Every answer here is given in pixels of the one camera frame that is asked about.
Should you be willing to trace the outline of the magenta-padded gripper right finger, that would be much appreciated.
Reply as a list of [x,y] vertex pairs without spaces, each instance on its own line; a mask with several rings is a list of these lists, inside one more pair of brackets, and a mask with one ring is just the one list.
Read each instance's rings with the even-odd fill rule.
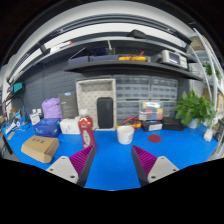
[[165,156],[156,157],[138,146],[132,146],[131,155],[141,186],[178,171],[178,168]]

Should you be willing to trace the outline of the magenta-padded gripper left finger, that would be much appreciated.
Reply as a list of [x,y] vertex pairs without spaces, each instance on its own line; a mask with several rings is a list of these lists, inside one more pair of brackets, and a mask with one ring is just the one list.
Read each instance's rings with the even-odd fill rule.
[[47,171],[84,187],[95,157],[95,146],[88,146],[70,157],[61,156]]

